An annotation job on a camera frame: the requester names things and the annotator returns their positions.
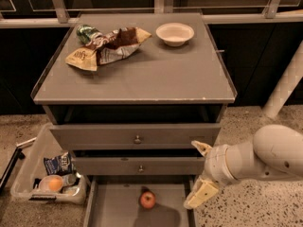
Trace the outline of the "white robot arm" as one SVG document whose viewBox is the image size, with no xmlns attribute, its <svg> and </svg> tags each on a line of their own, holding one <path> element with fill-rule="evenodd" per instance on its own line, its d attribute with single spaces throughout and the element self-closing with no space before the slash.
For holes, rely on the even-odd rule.
<svg viewBox="0 0 303 227">
<path fill-rule="evenodd" d="M 282 125 L 260 128 L 253 138 L 233 146 L 211 147 L 193 141 L 204 156 L 204 171 L 184 202 L 195 209 L 227 185 L 242 180 L 298 181 L 303 179 L 303 134 Z"/>
</svg>

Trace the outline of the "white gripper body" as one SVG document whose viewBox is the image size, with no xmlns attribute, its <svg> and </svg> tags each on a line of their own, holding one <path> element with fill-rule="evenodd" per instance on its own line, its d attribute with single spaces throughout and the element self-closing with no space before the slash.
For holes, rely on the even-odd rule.
<svg viewBox="0 0 303 227">
<path fill-rule="evenodd" d="M 220 187 L 237 183 L 237 178 L 230 170 L 228 145 L 214 147 L 205 157 L 204 173 L 206 177 Z"/>
</svg>

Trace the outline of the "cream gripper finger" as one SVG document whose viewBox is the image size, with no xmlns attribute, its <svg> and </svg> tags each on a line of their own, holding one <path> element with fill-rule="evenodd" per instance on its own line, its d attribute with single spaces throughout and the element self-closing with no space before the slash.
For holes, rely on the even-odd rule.
<svg viewBox="0 0 303 227">
<path fill-rule="evenodd" d="M 212 147 L 207 143 L 202 143 L 196 140 L 191 142 L 191 145 L 195 147 L 202 156 L 206 157 L 206 155 L 212 150 Z"/>
<path fill-rule="evenodd" d="M 195 209 L 204 202 L 214 197 L 219 192 L 219 187 L 208 179 L 199 177 L 194 183 L 184 202 L 186 209 Z"/>
</svg>

